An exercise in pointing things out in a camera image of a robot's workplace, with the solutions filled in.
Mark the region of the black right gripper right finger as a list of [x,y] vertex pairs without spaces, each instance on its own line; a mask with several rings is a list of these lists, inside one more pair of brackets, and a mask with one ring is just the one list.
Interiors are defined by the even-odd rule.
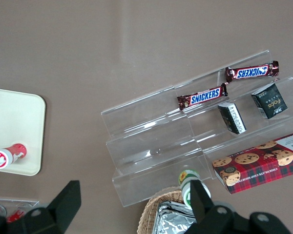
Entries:
[[187,234],[248,234],[249,221],[225,205],[215,205],[201,181],[190,182],[190,203],[196,219]]

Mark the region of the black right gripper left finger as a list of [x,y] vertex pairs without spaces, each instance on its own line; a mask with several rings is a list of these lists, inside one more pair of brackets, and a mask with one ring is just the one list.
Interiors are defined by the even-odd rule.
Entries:
[[81,207],[81,187],[70,181],[46,207],[36,207],[7,225],[8,234],[63,234]]

